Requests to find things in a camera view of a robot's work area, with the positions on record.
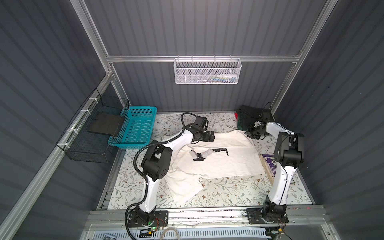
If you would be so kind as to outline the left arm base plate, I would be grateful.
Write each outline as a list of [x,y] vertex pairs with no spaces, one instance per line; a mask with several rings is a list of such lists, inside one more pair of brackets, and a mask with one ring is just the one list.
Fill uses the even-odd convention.
[[145,213],[141,209],[133,209],[129,211],[126,223],[130,228],[167,227],[168,219],[168,211],[153,210],[150,213]]

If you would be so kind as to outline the purple printed book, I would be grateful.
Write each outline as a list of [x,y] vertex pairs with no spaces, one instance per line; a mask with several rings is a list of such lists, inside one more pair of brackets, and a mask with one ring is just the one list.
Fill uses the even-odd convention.
[[277,170],[277,162],[275,157],[273,154],[260,154],[260,159],[269,182],[271,185],[273,185]]

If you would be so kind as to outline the aluminium frame rail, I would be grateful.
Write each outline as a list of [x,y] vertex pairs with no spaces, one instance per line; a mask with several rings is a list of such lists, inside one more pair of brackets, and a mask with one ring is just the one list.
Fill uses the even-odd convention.
[[300,55],[278,56],[107,56],[109,63],[236,62],[297,63]]

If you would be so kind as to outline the items in mesh basket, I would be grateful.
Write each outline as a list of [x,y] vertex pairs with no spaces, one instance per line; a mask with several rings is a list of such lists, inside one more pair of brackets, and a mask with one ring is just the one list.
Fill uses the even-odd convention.
[[194,80],[197,84],[237,84],[238,75],[222,74],[215,76],[204,76],[203,78]]

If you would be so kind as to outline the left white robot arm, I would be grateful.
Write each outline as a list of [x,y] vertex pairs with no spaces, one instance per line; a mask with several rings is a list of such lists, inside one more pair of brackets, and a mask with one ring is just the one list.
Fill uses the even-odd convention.
[[[186,125],[183,119],[186,114],[194,116],[195,121]],[[135,171],[145,179],[142,200],[135,204],[138,213],[150,214],[156,210],[156,195],[160,180],[169,171],[173,153],[191,143],[212,143],[215,139],[215,133],[208,130],[207,118],[192,113],[182,113],[181,122],[182,130],[178,134],[162,142],[152,141],[141,148],[134,157]]]

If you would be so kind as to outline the folded dark t shirt stack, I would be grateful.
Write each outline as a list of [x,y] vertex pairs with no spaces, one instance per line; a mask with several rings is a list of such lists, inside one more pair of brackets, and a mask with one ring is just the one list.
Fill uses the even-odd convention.
[[236,109],[237,128],[241,131],[246,131],[255,125],[257,121],[273,120],[273,115],[270,110],[262,108],[254,108],[242,105]]

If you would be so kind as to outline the white mesh wall basket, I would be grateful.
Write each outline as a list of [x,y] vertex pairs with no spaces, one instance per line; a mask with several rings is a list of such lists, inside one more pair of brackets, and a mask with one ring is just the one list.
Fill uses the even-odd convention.
[[204,76],[222,74],[238,75],[242,69],[242,62],[173,62],[175,83],[178,85],[236,85],[236,84],[197,84],[194,80]]

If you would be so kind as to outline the teal plastic laundry basket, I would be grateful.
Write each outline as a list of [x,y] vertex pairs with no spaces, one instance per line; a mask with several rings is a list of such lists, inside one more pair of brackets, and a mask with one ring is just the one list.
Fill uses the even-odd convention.
[[155,118],[156,107],[131,106],[122,110],[124,117],[122,127],[116,137],[110,137],[108,144],[120,149],[140,149],[150,143]]

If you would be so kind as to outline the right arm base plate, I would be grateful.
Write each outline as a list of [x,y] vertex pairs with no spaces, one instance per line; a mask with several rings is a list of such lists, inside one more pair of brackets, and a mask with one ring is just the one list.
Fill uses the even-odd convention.
[[245,215],[250,224],[287,224],[289,219],[282,208],[247,208]]

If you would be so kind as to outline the white t shirt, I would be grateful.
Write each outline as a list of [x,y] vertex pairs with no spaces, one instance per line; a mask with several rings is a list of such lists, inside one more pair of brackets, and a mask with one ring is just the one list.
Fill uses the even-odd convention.
[[203,190],[200,179],[256,176],[264,167],[243,131],[216,133],[212,143],[189,144],[175,151],[165,176],[174,203],[180,207]]

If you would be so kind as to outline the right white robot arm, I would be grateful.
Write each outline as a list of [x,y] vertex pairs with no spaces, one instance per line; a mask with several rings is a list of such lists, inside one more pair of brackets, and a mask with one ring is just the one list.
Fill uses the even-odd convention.
[[277,162],[272,189],[261,210],[262,218],[270,223],[286,214],[288,190],[294,173],[305,159],[305,136],[274,121],[272,114],[262,111],[246,134],[260,140],[262,136],[276,138],[274,158]]

